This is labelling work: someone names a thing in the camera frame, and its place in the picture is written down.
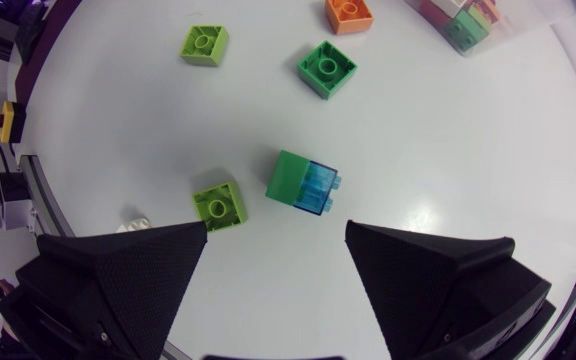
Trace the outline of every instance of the white lego brick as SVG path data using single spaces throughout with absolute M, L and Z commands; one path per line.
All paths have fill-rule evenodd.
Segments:
M 461 8 L 466 5 L 467 0 L 430 0 L 433 4 L 437 5 L 446 15 L 454 18 L 459 14 Z

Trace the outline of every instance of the transparent blue lego brick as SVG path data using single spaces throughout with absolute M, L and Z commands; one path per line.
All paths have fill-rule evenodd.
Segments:
M 337 170 L 311 161 L 294 206 L 316 215 L 329 211 L 332 200 L 328 201 L 328 195 L 333 186 L 339 187 L 340 181 Z

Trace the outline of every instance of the orange lego brick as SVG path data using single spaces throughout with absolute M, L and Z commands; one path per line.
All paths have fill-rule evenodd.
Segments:
M 337 35 L 366 31 L 374 20 L 363 0 L 326 0 L 326 16 Z
M 488 20 L 491 24 L 501 20 L 501 13 L 495 6 L 495 2 L 491 0 L 477 0 L 472 6 Z

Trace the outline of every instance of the lego stud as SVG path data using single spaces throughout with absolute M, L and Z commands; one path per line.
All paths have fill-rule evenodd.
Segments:
M 335 176 L 335 180 L 332 182 L 332 188 L 337 190 L 339 189 L 339 185 L 341 185 L 341 177 Z
M 210 55 L 212 52 L 212 46 L 210 46 L 210 38 L 206 35 L 199 35 L 195 39 L 195 48 L 202 54 Z
M 332 199 L 328 198 L 326 199 L 326 203 L 324 204 L 324 211 L 330 212 L 330 209 L 332 209 Z
M 339 18 L 341 20 L 356 19 L 358 16 L 358 12 L 359 12 L 359 8 L 357 8 L 357 5 L 355 5 L 351 2 L 343 3 L 341 5 L 341 14 L 340 14 Z
M 332 79 L 332 76 L 337 72 L 337 63 L 333 59 L 323 58 L 319 60 L 317 68 L 319 69 L 319 77 L 321 79 L 330 80 Z
M 228 212 L 228 208 L 226 207 L 226 204 L 224 204 L 223 201 L 213 200 L 208 205 L 208 212 L 210 213 L 210 216 L 216 219 L 220 219 L 224 217 L 224 215 L 226 215 L 226 213 Z

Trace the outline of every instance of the stacked lego bricks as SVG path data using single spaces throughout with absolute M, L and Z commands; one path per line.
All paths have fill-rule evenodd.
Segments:
M 406 1 L 462 54 L 484 40 L 501 20 L 496 0 Z

